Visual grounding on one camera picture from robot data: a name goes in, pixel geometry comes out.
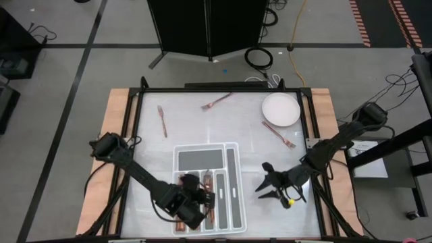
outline fork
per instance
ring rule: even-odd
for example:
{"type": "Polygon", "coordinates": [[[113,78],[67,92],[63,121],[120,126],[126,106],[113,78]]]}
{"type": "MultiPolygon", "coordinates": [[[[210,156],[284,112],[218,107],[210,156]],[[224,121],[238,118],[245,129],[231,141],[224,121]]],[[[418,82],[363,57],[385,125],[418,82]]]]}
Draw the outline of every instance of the fork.
{"type": "Polygon", "coordinates": [[[165,126],[165,120],[163,119],[163,110],[162,110],[162,106],[158,105],[157,106],[157,111],[159,112],[159,116],[162,119],[162,126],[163,126],[163,135],[167,138],[168,134],[167,134],[167,127],[165,126]]]}
{"type": "Polygon", "coordinates": [[[230,92],[230,93],[224,95],[223,97],[217,99],[216,101],[213,101],[212,103],[208,103],[207,105],[203,105],[203,106],[201,107],[201,109],[203,109],[204,111],[206,111],[206,110],[212,108],[216,103],[218,103],[218,102],[220,102],[220,101],[222,101],[222,100],[224,100],[224,99],[230,97],[232,94],[233,94],[233,92],[230,92]]]}
{"type": "Polygon", "coordinates": [[[272,131],[276,136],[278,136],[280,139],[282,139],[283,143],[288,146],[288,148],[290,149],[294,149],[296,147],[295,144],[293,144],[292,142],[290,142],[288,139],[284,138],[281,134],[279,134],[278,132],[276,132],[276,130],[274,130],[267,122],[263,121],[263,125],[268,128],[270,131],[272,131]]]}

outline white plate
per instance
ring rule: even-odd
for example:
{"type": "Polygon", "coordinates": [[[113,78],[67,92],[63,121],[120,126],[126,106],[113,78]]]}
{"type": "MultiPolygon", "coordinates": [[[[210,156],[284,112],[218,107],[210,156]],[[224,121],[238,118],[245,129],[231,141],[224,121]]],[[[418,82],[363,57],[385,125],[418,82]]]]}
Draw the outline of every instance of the white plate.
{"type": "Polygon", "coordinates": [[[300,106],[296,99],[285,93],[270,94],[263,102],[263,114],[276,126],[291,126],[300,117],[300,106]]]}

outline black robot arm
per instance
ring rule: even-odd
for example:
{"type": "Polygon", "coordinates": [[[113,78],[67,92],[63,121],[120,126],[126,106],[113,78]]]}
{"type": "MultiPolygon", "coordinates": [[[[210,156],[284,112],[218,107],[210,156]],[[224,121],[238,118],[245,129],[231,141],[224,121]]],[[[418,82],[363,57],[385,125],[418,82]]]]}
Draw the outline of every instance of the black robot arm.
{"type": "Polygon", "coordinates": [[[106,133],[97,141],[90,142],[93,148],[92,157],[106,163],[113,163],[122,168],[129,176],[142,184],[148,191],[152,203],[164,210],[171,217],[176,215],[190,228],[196,229],[206,217],[200,211],[199,204],[213,209],[215,206],[215,194],[202,188],[198,188],[199,178],[185,177],[189,180],[188,188],[176,184],[168,184],[160,181],[141,167],[132,158],[132,151],[127,142],[117,134],[106,133]]]}
{"type": "Polygon", "coordinates": [[[272,185],[276,188],[276,191],[262,195],[260,198],[274,197],[281,201],[283,207],[290,208],[290,205],[287,205],[289,200],[285,198],[283,191],[287,187],[292,186],[299,192],[300,197],[304,199],[301,187],[310,178],[314,192],[323,199],[324,203],[329,208],[330,213],[335,217],[345,234],[348,237],[360,236],[360,234],[356,233],[351,228],[332,203],[331,199],[325,193],[324,188],[320,185],[318,176],[327,175],[327,166],[329,165],[330,160],[343,146],[348,145],[351,140],[367,131],[376,131],[379,128],[382,128],[386,122],[386,111],[382,110],[382,108],[375,103],[365,103],[353,114],[350,123],[339,127],[340,132],[338,134],[333,138],[325,139],[316,143],[316,145],[314,145],[314,147],[300,160],[301,165],[297,165],[288,171],[278,172],[274,171],[273,167],[268,162],[264,163],[263,168],[268,172],[268,174],[265,176],[264,182],[256,189],[256,191],[272,185]]]}

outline gray floor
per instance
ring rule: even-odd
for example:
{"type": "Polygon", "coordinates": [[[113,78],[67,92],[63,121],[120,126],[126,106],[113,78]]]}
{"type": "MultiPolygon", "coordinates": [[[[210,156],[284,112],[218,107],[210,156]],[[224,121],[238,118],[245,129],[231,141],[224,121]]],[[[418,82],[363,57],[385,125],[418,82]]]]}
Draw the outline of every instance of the gray floor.
{"type": "MultiPolygon", "coordinates": [[[[310,0],[300,19],[299,43],[361,43],[348,1],[310,0]]],[[[78,5],[73,1],[0,0],[24,27],[44,24],[58,38],[52,43],[86,43],[101,0],[78,5]]],[[[269,28],[266,43],[285,43],[301,1],[289,1],[279,13],[279,24],[269,28]]],[[[145,1],[108,0],[95,43],[156,43],[145,1]]],[[[274,56],[270,74],[299,87],[285,49],[269,49],[274,56]]],[[[22,96],[5,135],[0,137],[0,238],[15,242],[38,177],[57,129],[66,97],[74,81],[83,49],[45,49],[29,80],[14,80],[11,87],[22,96]]],[[[218,57],[218,63],[186,55],[168,54],[155,69],[148,69],[158,49],[93,49],[67,121],[47,187],[30,231],[29,240],[72,237],[83,201],[83,187],[91,159],[87,142],[99,132],[109,91],[138,86],[145,76],[152,87],[182,87],[187,82],[242,81],[259,73],[244,61],[243,51],[218,57]]],[[[410,65],[411,49],[296,49],[293,57],[309,87],[329,88],[338,117],[351,112],[387,86],[388,74],[403,74],[410,65]]],[[[253,53],[255,61],[264,57],[253,53]]],[[[403,100],[399,88],[380,99],[382,107],[403,100]]],[[[390,112],[397,133],[429,118],[421,92],[390,112]]],[[[374,136],[389,136],[382,130],[374,136]]],[[[421,144],[412,147],[423,150],[421,144]]],[[[413,154],[415,163],[426,158],[413,154]]],[[[421,178],[425,200],[432,211],[429,175],[421,178]]],[[[377,237],[401,240],[432,234],[432,219],[408,221],[403,213],[415,208],[409,190],[356,188],[360,218],[377,237]]]]}

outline white tabletop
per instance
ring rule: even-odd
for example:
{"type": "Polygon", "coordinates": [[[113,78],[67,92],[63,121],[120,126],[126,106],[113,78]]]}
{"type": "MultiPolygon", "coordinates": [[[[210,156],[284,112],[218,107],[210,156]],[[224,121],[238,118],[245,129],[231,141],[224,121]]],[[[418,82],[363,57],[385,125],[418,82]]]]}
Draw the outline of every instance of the white tabletop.
{"type": "MultiPolygon", "coordinates": [[[[268,187],[254,192],[266,174],[263,162],[273,164],[275,170],[284,171],[300,164],[306,153],[301,121],[287,128],[274,128],[296,145],[289,149],[261,122],[264,99],[270,93],[235,93],[208,111],[200,106],[213,102],[226,93],[146,93],[140,114],[138,136],[142,142],[136,147],[135,160],[157,179],[172,182],[173,148],[179,144],[206,144],[237,142],[246,208],[247,230],[226,238],[318,238],[319,224],[309,183],[303,185],[307,203],[301,200],[291,209],[282,208],[276,199],[258,199],[272,190],[268,187]],[[168,138],[163,135],[157,106],[163,108],[168,138]]],[[[298,195],[290,188],[292,198],[298,195]]],[[[149,192],[131,179],[124,213],[121,236],[124,238],[168,238],[170,223],[160,220],[150,202],[149,192]]]]}

